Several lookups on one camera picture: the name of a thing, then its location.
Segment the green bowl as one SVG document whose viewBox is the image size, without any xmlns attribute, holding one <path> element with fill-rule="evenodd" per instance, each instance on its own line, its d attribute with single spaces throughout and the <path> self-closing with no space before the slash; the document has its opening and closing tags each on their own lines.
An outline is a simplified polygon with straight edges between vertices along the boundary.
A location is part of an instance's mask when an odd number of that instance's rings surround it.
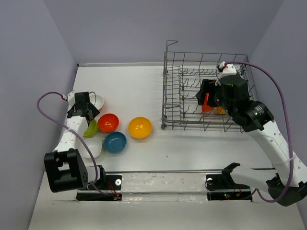
<svg viewBox="0 0 307 230">
<path fill-rule="evenodd" d="M 98 124 L 97 124 L 97 121 L 95 119 L 93 119 L 88 128 L 86 129 L 86 131 L 84 132 L 83 136 L 88 138 L 88 137 L 91 137 L 93 136 L 98 130 Z"/>
</svg>

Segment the small yellow bowl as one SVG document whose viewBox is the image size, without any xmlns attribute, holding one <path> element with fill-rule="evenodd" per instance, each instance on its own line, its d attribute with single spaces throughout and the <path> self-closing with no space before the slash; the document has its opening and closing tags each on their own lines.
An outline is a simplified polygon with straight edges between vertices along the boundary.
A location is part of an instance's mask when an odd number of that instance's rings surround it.
<svg viewBox="0 0 307 230">
<path fill-rule="evenodd" d="M 227 114 L 227 112 L 223 108 L 217 107 L 216 108 L 216 114 L 217 115 L 225 115 L 225 114 Z"/>
</svg>

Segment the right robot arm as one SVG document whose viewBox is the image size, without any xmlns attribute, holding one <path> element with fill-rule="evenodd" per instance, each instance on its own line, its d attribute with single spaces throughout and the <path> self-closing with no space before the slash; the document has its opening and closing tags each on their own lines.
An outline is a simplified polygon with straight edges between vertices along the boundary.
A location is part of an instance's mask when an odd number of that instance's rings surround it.
<svg viewBox="0 0 307 230">
<path fill-rule="evenodd" d="M 231 163 L 222 170 L 220 181 L 231 188 L 243 184 L 267 192 L 270 202 L 287 207 L 307 196 L 307 167 L 289 149 L 289 142 L 279 131 L 268 107 L 250 98 L 248 82 L 238 75 L 214 80 L 203 79 L 196 94 L 198 105 L 221 107 L 248 133 L 270 160 L 275 173 L 257 171 L 239 163 Z"/>
</svg>

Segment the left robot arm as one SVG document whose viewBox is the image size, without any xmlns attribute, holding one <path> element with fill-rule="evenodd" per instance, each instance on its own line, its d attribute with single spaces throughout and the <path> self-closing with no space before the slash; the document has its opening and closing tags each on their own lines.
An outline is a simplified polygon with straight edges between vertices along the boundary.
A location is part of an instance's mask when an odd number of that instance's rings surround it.
<svg viewBox="0 0 307 230">
<path fill-rule="evenodd" d="M 54 150 L 44 155 L 44 166 L 47 173 L 50 190 L 53 193 L 85 189 L 91 185 L 94 189 L 101 189 L 106 185 L 106 173 L 103 166 L 93 163 L 85 166 L 80 151 L 85 148 L 90 157 L 93 153 L 83 140 L 83 135 L 90 122 L 99 114 L 99 110 L 90 101 L 89 92 L 70 92 L 61 98 L 68 102 L 66 122 L 60 123 L 48 116 L 36 106 L 38 111 L 47 119 L 60 125 L 64 132 Z"/>
</svg>

